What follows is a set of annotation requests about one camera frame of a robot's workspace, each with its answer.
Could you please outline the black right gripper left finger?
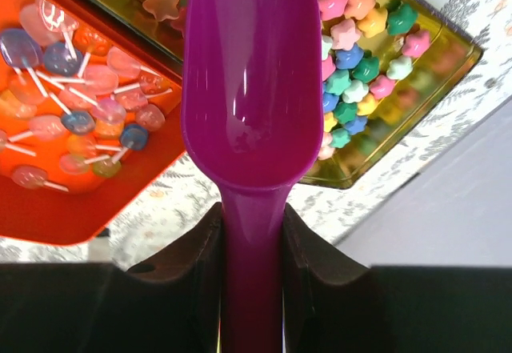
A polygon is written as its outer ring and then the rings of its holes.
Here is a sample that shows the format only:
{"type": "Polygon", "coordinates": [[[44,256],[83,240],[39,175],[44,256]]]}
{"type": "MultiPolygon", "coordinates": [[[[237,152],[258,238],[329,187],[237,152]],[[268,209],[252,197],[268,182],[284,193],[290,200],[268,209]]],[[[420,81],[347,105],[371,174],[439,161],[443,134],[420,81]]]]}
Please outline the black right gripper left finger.
{"type": "Polygon", "coordinates": [[[4,263],[4,352],[214,352],[221,207],[124,271],[113,263],[4,263]]]}

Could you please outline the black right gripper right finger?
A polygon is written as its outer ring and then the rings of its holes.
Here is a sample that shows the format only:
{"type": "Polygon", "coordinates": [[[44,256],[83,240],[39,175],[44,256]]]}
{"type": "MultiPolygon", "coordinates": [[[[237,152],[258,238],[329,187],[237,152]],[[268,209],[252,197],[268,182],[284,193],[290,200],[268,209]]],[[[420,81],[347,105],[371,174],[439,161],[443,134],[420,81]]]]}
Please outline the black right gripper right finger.
{"type": "Polygon", "coordinates": [[[288,352],[508,352],[511,271],[365,267],[291,206],[282,222],[288,352]]]}

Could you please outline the purple plastic scoop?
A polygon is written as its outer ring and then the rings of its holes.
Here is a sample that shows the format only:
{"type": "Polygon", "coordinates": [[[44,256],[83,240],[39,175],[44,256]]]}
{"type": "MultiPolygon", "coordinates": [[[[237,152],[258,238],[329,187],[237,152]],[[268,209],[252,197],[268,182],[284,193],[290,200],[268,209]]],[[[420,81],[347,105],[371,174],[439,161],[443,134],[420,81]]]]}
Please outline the purple plastic scoop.
{"type": "Polygon", "coordinates": [[[282,350],[282,220],[322,138],[317,0],[188,0],[182,131],[222,198],[224,352],[282,350]]]}

